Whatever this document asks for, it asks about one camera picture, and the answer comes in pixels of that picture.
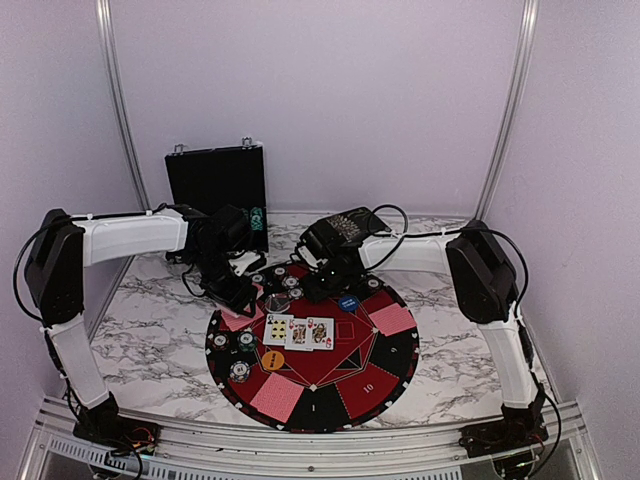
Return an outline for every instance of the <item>metal frame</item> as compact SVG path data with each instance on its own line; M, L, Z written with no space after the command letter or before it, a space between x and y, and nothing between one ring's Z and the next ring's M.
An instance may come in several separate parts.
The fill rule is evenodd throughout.
M562 439L569 439L572 444L581 478L598 480L593 453L585 443L588 443L588 437L578 405L568 402L559 408ZM499 417L404 428L353 429L332 435L291 435L266 427L197 422L127 410L123 413L157 422L162 427L155 456L144 458L149 472L144 478L165 478L163 475L171 470L215 473L218 479L234 480L257 480L265 476L429 478L428 475L434 472L451 472L465 464L487 462L528 450L519 449L493 457L467 457L466 451L458 445L459 429L466 424ZM546 443L550 445L555 441L557 420L550 407L545 408L543 414L550 433ZM18 478L40 478L50 451L100 464L100 454L105 448L74 438L73 425L74 418L63 400L45 398ZM127 466L130 472L136 470L133 462Z
M502 124L498 133L498 140L493 150L491 164L487 172L487 178L478 200L478 206L474 218L483 220L493 195L498 185L500 172L504 165L504 160L509 147L509 138L513 128L514 119L522 100L524 85L529 72L529 63L531 60L531 52L533 50L533 37L538 19L538 0L525 0L524 11L522 14L522 24L520 25L520 37L518 38L518 47L516 49L516 58L513 65L513 73L511 76L511 86L507 96L507 105L502 116Z
M116 41L113 33L113 25L111 24L111 4L109 0L97 0L96 3L98 15L98 27L100 30L100 38L102 40L102 48L104 50L105 62L107 67L107 76L109 78L109 87L111 92L111 100L116 114L116 121L120 131L122 146L129 166L129 173L133 188L138 199L138 205L143 210L149 210L151 203L149 195L142 180L140 171L140 163L138 162L138 154L133 143L131 134L131 126L127 116L124 92L122 90L122 81L120 80L120 67L118 65L118 56L116 54Z

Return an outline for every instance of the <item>blue poker chip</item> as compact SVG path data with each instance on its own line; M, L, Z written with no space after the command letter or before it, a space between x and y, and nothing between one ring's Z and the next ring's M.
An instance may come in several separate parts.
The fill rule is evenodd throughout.
M338 301L338 306L343 312L355 312L360 302L353 295L345 295Z

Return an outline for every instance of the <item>white marble surface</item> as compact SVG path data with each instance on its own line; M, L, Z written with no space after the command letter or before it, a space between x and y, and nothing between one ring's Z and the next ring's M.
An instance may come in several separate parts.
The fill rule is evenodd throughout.
M287 260L300 233L322 216L271 214L270 262ZM414 218L411 229L433 231L463 223ZM260 425L233 407L213 383L204 340L214 304L186 291L179 275L185 269L167 264L157 254L134 260L92 343L99 368L122 407L201 421ZM360 428L498 414L500 384L489 349L475 325L458 310L451 278L413 272L379 276L400 293L413 312L421 354L407 391ZM536 370L546 383L539 363Z

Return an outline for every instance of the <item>poker table mat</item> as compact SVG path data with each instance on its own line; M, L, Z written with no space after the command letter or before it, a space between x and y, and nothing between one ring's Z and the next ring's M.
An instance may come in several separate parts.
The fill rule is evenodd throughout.
M380 313L384 317L386 311L399 310L398 307L408 312L395 290L377 277L367 276L341 296L313 304L304 292L300 296L299 280L308 273L302 264L286 263L255 275L254 281L263 289L256 308L264 315L258 314L259 318L248 325L231 331L227 324L231 322L217 310L209 323L205 351L216 385L244 414L278 430L328 433L378 416L402 395L416 370L419 336L412 316L412 327L401 332L384 335L376 328ZM291 295L292 303L282 314L302 319L333 318L333 350L292 351L262 343L269 316L264 301L273 293L293 289L297 290ZM345 295L357 298L355 311L340 308L339 301ZM371 315L376 312L374 323ZM239 348L238 337L245 331L256 336L253 351ZM224 349L213 342L220 333L229 340ZM266 370L261 362L263 355L272 350L284 355L285 363L277 371ZM231 366L239 361L249 367L248 378L242 383L230 378Z

